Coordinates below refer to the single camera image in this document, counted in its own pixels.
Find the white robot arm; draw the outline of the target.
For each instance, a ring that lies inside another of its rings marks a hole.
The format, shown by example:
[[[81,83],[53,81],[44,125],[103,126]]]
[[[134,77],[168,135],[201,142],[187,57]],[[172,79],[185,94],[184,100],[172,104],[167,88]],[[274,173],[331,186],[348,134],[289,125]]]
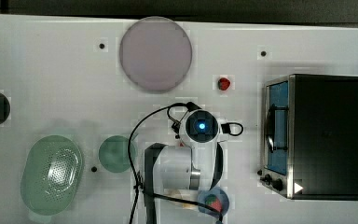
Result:
[[[229,133],[225,119],[200,108],[191,109],[173,128],[178,146],[155,143],[144,151],[146,224],[160,224],[159,203],[171,199],[164,194],[166,190],[208,191],[218,184],[224,171],[221,143]]]

